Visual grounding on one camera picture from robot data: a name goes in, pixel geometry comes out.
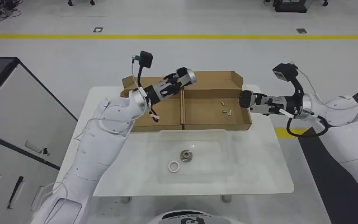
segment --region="white cabinet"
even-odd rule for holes
[[[29,221],[39,189],[56,180],[76,124],[19,59],[0,58],[0,223]]]
[[[61,166],[76,119],[25,66],[17,60],[7,64],[0,84],[0,139]]]

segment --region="cable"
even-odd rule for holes
[[[139,67],[139,70],[138,70],[138,76],[137,76],[137,79],[135,79],[134,77],[134,72],[133,72],[133,65],[134,65],[134,59],[132,59],[132,77],[133,77],[133,80],[134,80],[134,83],[137,87],[137,89],[139,89],[139,87],[142,87],[142,84],[140,83],[140,76],[142,75],[142,70],[143,70],[143,67]],[[150,99],[147,100],[141,93],[140,95],[142,96],[143,100],[146,101],[147,103],[150,103]],[[154,120],[154,122],[159,122],[159,116],[157,115],[157,113],[154,111],[154,109],[150,106],[149,107],[149,114],[150,116],[152,117],[152,119]]]
[[[332,109],[332,110],[349,110],[349,109],[352,109],[352,108],[355,108],[355,107],[358,106],[358,104],[356,104],[356,105],[354,105],[354,106],[352,106],[352,107],[350,107],[350,108],[344,108],[344,109],[338,109],[338,108],[333,108],[333,107],[331,107],[331,106],[328,106],[328,105],[325,104],[325,103],[322,101],[322,99],[318,96],[318,93],[317,93],[317,91],[314,89],[314,87],[313,87],[311,81],[309,80],[308,76],[307,76],[305,73],[303,73],[297,66],[296,66],[296,69],[297,69],[297,71],[299,71],[301,74],[303,74],[303,76],[307,79],[307,81],[308,81],[308,83],[310,84],[310,86],[311,86],[311,88],[312,88],[314,94],[315,94],[316,97],[317,97],[317,100],[318,100],[321,104],[323,104],[324,106],[326,106],[326,107],[328,107],[328,108],[330,108],[330,109]]]
[[[21,15],[21,11],[16,7],[22,2],[23,0],[0,0],[0,21]]]
[[[140,66],[139,70],[138,70],[138,75],[137,75],[137,80],[138,80],[139,87],[142,87],[142,84],[140,83],[140,76],[142,75],[142,70],[143,70],[143,67]]]
[[[132,122],[133,120],[137,120],[138,118],[140,118],[141,116],[143,116],[143,114],[145,113],[145,111],[147,110],[147,108],[148,108],[148,104],[145,105],[145,109],[143,110],[143,112],[142,112],[138,117],[136,117],[136,118],[134,118],[134,119],[130,119],[130,120],[115,120],[115,119],[105,119],[105,118],[91,118],[91,119],[89,119],[89,120],[87,121],[87,123],[86,123],[86,125],[84,126],[82,132],[81,132],[79,135],[77,135],[76,137],[74,137],[73,139],[80,141],[80,139],[78,139],[78,137],[80,137],[80,136],[84,133],[84,130],[87,129],[88,124],[89,124],[90,121],[92,121],[92,120],[106,120],[106,121],[108,121],[108,122]],[[106,130],[106,129],[103,129],[103,128],[101,128],[101,129],[104,130],[105,132],[109,132],[109,133],[111,133],[111,134],[118,134],[118,133],[119,133],[119,132],[112,132],[112,131],[110,131],[110,130]]]
[[[304,136],[304,135],[301,135],[301,134],[295,134],[295,133],[291,132],[290,126],[291,126],[292,118],[289,118],[289,120],[287,121],[286,130],[290,135],[295,136],[295,137],[300,137],[300,138],[313,138],[313,137],[322,136],[322,135],[327,133],[327,131],[329,129],[329,124],[328,124],[327,120],[325,120],[325,118],[323,118],[322,116],[317,116],[317,118],[320,119],[321,123],[324,125],[324,130],[321,131],[320,133],[317,133],[317,134],[314,134],[314,135],[311,135],[311,136]]]
[[[60,184],[60,185],[57,186],[55,189],[53,189],[52,191],[50,191],[50,192],[48,192],[47,194],[45,194],[44,196],[42,196],[41,199],[40,199],[40,201],[39,201],[39,204],[42,203],[43,199],[44,199],[47,195],[51,194],[51,193],[54,192],[55,190],[58,190],[61,186],[63,186],[63,188],[65,189],[65,192],[66,192],[66,195],[65,195],[65,198],[64,198],[62,204],[61,204],[61,205],[58,207],[58,209],[54,212],[54,214],[51,216],[51,218],[49,218],[49,219],[47,220],[47,222],[45,222],[45,224],[50,223],[50,221],[51,221],[51,220],[55,217],[55,215],[60,211],[60,209],[61,209],[62,206],[65,204],[65,202],[66,202],[66,200],[67,200],[67,198],[68,198],[68,189],[67,189],[66,185],[63,183],[64,181],[65,181],[65,178],[62,180],[62,182],[53,182],[53,183],[47,185],[46,187],[44,187],[44,189],[46,189],[46,188],[48,188],[48,187],[51,186],[51,185]]]

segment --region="black logo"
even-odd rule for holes
[[[181,220],[181,224],[205,224],[203,218],[197,217],[196,220],[193,220],[191,218],[183,218]]]

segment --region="cabinet door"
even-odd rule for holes
[[[57,174],[58,170],[0,145],[0,223],[26,223],[32,217],[38,189],[54,182]],[[14,192],[19,177],[23,177],[23,183]],[[51,190],[44,189],[42,195]]]
[[[61,166],[76,123],[20,64],[0,87],[0,138],[52,164]]]

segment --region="white ring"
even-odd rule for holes
[[[172,169],[170,168],[170,166],[171,166],[172,164],[178,165],[178,168],[177,168],[176,170],[172,170]],[[168,169],[169,169],[170,172],[178,172],[179,169],[180,169],[180,165],[179,165],[179,163],[178,163],[177,161],[171,161],[171,162],[169,163],[169,165],[168,165]]]

